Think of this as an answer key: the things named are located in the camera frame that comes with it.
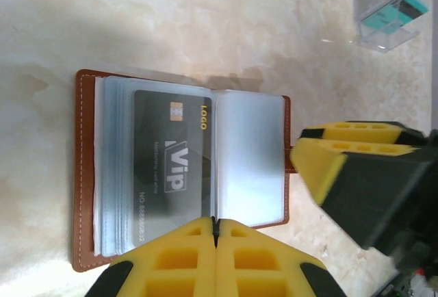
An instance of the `card holder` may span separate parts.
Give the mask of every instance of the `card holder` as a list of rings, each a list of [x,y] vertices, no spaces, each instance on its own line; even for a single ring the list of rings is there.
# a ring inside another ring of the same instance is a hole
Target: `card holder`
[[[73,268],[78,272],[83,272],[89,270],[91,268],[95,268],[97,266],[101,266],[109,263],[114,257],[104,257],[102,255],[96,255],[96,251],[94,249],[94,243],[99,241],[94,241],[93,233],[95,225],[93,220],[98,220],[99,217],[103,217],[103,213],[93,213],[94,206],[94,184],[95,182],[101,183],[102,185],[114,183],[112,179],[114,177],[111,173],[108,173],[107,176],[103,175],[99,179],[99,177],[95,177],[94,173],[94,147],[95,145],[99,145],[98,135],[96,135],[94,131],[94,124],[96,118],[99,115],[95,116],[95,109],[101,111],[101,104],[99,105],[99,96],[96,94],[95,86],[99,84],[99,80],[105,81],[105,79],[111,79],[111,77],[127,77],[121,75],[114,75],[110,73],[104,73],[93,70],[81,70],[77,73],[76,77],[76,104],[75,104],[75,197],[74,197],[74,223],[73,223]],[[143,79],[133,79],[132,77],[128,77],[132,84],[136,83],[144,83]],[[117,79],[114,82],[114,90],[111,90],[106,97],[108,100],[104,102],[106,106],[108,104],[110,106],[110,100],[114,95],[118,92]],[[123,97],[117,98],[120,100],[119,104],[115,103],[114,107],[116,109],[123,109],[124,106],[130,106],[126,99]],[[107,122],[111,122],[111,118],[106,118]],[[118,134],[127,133],[127,131],[123,131],[124,122],[113,122],[115,125],[115,132]],[[284,150],[285,150],[285,178],[284,178],[284,216],[283,220],[276,223],[270,223],[267,225],[259,225],[258,227],[271,226],[273,224],[284,224],[289,219],[288,212],[288,189],[289,189],[289,179],[288,174],[294,172],[292,165],[289,161],[289,151],[291,149],[290,146],[290,134],[289,134],[289,125],[290,125],[290,99],[288,97],[284,97]],[[103,155],[102,158],[111,157],[111,148],[106,150],[106,156]],[[119,168],[120,172],[128,172],[127,168]],[[126,200],[129,200],[129,195],[127,194],[118,194],[116,198],[121,198],[125,200],[122,205],[126,205]],[[108,200],[107,209],[111,209],[112,205],[114,205],[114,199],[111,198]],[[120,214],[123,214],[125,210],[123,210],[123,206],[119,209],[115,209],[114,217],[120,217]],[[125,219],[122,219],[123,225],[129,225],[126,223]],[[114,227],[114,232],[110,232],[111,236],[121,234],[120,229],[117,228],[122,227],[123,225],[118,225]],[[111,245],[107,246],[108,250],[117,250],[122,251],[124,246],[121,245]]]

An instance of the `yellow foam pad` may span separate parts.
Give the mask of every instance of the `yellow foam pad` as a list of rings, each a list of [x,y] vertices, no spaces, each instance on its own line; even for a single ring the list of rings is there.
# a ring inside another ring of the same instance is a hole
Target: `yellow foam pad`
[[[325,140],[341,140],[393,144],[402,133],[401,127],[383,122],[332,122],[307,127],[323,129]]]
[[[316,258],[234,220],[222,220],[216,251],[217,297],[313,297],[300,264]]]
[[[214,296],[216,249],[211,218],[199,218],[119,256],[133,268],[117,296]]]
[[[321,141],[300,138],[291,152],[291,161],[306,183],[313,200],[321,205],[336,180],[347,156],[335,148],[323,147]]]
[[[397,157],[406,155],[417,148],[403,144],[382,144],[382,143],[365,143],[349,142],[335,140],[313,140],[318,146],[332,152],[362,153],[368,155],[384,155],[388,157]]]

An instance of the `vip card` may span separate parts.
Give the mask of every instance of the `vip card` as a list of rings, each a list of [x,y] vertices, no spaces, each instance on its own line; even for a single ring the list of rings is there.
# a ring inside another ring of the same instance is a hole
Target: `vip card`
[[[134,94],[135,246],[210,216],[211,99],[137,90]]]

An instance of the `card chip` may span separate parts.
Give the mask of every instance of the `card chip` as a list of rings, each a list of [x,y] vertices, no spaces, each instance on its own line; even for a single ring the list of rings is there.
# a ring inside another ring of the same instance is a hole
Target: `card chip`
[[[170,121],[183,121],[183,104],[170,102]]]

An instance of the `teal object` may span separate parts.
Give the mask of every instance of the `teal object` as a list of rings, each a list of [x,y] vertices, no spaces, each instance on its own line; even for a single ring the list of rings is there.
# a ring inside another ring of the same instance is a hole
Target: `teal object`
[[[381,30],[390,35],[428,11],[429,9],[421,0],[393,0],[363,19],[362,23],[366,27]]]

